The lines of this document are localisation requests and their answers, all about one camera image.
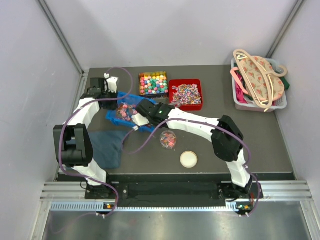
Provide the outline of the blue plastic candy bin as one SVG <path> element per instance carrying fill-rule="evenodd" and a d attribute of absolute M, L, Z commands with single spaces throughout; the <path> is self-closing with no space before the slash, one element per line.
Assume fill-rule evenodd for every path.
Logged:
<path fill-rule="evenodd" d="M 118 108 L 116 110 L 108 110 L 105 118 L 116 126 L 133 128 L 135 126 L 133 116 L 138 113 L 136 106 L 144 99 L 146 98 L 129 94 L 127 97 L 118 100 Z M 156 104 L 156 101 L 153 99 L 147 98 L 147 100 Z"/>

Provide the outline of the round cream jar lid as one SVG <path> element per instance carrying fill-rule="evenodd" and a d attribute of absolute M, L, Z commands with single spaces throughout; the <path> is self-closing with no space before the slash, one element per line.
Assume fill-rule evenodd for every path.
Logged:
<path fill-rule="evenodd" d="M 191 169 L 198 163 L 198 157 L 193 151 L 185 151 L 180 155 L 180 163 L 183 167 Z"/>

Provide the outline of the clear plastic scoop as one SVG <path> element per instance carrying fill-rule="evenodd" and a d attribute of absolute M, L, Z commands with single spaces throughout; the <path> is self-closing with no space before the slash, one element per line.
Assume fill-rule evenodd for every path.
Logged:
<path fill-rule="evenodd" d="M 170 102 L 168 105 L 173 106 L 175 108 L 180 108 L 183 105 L 183 103 L 180 100 L 175 100 L 173 102 Z"/>

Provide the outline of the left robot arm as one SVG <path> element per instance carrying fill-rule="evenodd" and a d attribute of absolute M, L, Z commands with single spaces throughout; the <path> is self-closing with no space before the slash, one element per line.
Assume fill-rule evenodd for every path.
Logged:
<path fill-rule="evenodd" d="M 53 128 L 57 162 L 64 173 L 85 179 L 86 199 L 107 199 L 115 193 L 108 173 L 94 159 L 88 127 L 101 109 L 118 107 L 118 84 L 118 77 L 107 73 L 91 78 L 70 119 Z"/>

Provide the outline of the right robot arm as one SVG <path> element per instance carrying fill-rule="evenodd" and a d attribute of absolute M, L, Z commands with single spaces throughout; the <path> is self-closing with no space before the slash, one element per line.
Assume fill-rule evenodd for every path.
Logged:
<path fill-rule="evenodd" d="M 231 117 L 203 117 L 185 112 L 166 103 L 152 103 L 142 100 L 135 108 L 133 122 L 141 127 L 152 125 L 156 129 L 180 130 L 209 141 L 214 154 L 226 162 L 231 175 L 231 184 L 222 184 L 220 194 L 226 199 L 249 197 L 252 191 L 253 176 L 248 171 L 248 160 L 244 152 L 249 148 L 244 136 Z"/>

